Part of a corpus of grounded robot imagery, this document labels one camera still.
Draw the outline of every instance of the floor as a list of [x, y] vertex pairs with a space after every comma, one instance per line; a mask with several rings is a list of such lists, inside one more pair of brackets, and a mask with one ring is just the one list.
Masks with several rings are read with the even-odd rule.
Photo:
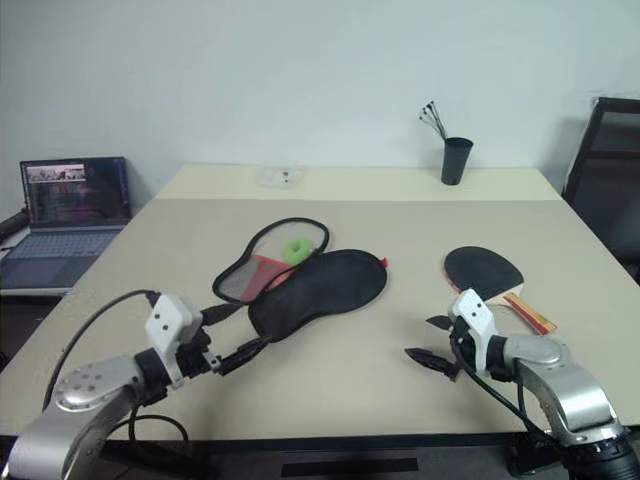
[[[7, 301], [0, 299], [0, 350], [8, 360], [18, 352], [29, 336], [46, 321], [46, 315], [55, 303], [47, 301]], [[0, 464], [7, 458], [10, 443], [6, 437], [0, 439]], [[362, 452], [244, 452], [211, 455], [209, 478], [219, 480], [270, 480], [280, 478], [307, 480], [417, 480], [448, 479], [500, 480], [513, 478], [507, 471], [509, 452], [503, 447], [438, 447], [411, 450], [385, 450], [375, 453], [376, 461], [400, 462], [406, 467], [403, 472], [342, 474], [332, 471], [336, 462], [340, 465], [362, 465], [371, 454]], [[143, 471], [138, 468], [101, 459], [92, 478], [96, 480], [164, 480], [178, 478], [161, 473]], [[555, 466], [527, 478], [539, 480], [565, 480], [566, 471]]]

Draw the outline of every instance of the beige table surface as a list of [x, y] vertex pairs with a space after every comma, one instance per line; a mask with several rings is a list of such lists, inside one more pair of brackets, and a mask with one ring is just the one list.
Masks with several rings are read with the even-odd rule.
[[[413, 346], [447, 352], [445, 332], [424, 322], [454, 299], [442, 260], [458, 246], [480, 245], [520, 267], [527, 282], [523, 297], [559, 325], [556, 335], [601, 381], [622, 421], [640, 423], [640, 385], [633, 381], [640, 290], [537, 172], [512, 172], [514, 181], [528, 185], [521, 191], [525, 200], [505, 201], [504, 192], [494, 192], [503, 197], [497, 201], [480, 188], [475, 200], [471, 194], [383, 202], [184, 198], [176, 185], [205, 170], [185, 169], [167, 187], [172, 195], [150, 202], [0, 375], [0, 434], [17, 434], [38, 415], [60, 349], [97, 308], [136, 288], [188, 296], [200, 308], [221, 303], [211, 292], [214, 277], [256, 231], [288, 216], [325, 223], [329, 250], [359, 248], [387, 257], [385, 291], [358, 311], [312, 322], [227, 377], [188, 381], [147, 411], [176, 418], [194, 439], [521, 430], [468, 378], [451, 383], [403, 352]], [[472, 183], [474, 173], [467, 173]], [[336, 197], [346, 195], [334, 190]], [[67, 368], [146, 348], [148, 312], [144, 300], [113, 309], [87, 331]], [[498, 324], [505, 334], [529, 332], [504, 312]], [[222, 355], [255, 335], [244, 311], [207, 330]], [[515, 400], [513, 385], [497, 388]], [[177, 438], [160, 422], [142, 422], [140, 432], [142, 438]]]

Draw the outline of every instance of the white wall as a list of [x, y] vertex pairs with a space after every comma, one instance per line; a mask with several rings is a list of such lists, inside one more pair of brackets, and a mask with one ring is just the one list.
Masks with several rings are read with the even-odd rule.
[[473, 165], [558, 184], [594, 96], [640, 96], [637, 0], [0, 0], [0, 217], [17, 162], [123, 154], [135, 202], [182, 162]]

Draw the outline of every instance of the black pouch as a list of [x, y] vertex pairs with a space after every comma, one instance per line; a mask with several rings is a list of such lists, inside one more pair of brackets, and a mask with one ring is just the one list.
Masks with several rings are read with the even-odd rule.
[[280, 341], [311, 320], [366, 305], [384, 289], [387, 270], [362, 250], [336, 250], [309, 258], [249, 305], [261, 337]]

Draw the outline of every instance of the black cup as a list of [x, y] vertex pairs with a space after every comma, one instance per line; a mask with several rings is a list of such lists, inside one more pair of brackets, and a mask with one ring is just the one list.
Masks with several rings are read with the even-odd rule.
[[444, 141], [444, 161], [440, 179], [446, 185], [457, 185], [462, 178], [473, 142], [468, 138], [449, 137]]

